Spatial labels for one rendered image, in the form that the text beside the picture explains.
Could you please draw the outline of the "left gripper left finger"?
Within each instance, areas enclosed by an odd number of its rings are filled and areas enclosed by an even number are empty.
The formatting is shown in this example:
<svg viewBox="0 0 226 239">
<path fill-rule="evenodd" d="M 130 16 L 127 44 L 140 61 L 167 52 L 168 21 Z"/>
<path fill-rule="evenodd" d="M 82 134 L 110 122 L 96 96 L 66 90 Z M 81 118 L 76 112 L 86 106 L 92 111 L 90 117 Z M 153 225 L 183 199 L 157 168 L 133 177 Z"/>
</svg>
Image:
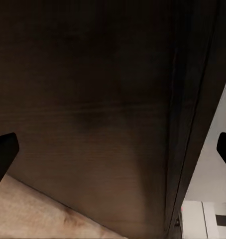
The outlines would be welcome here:
<svg viewBox="0 0 226 239">
<path fill-rule="evenodd" d="M 0 136 L 0 182 L 19 153 L 15 132 Z"/>
</svg>

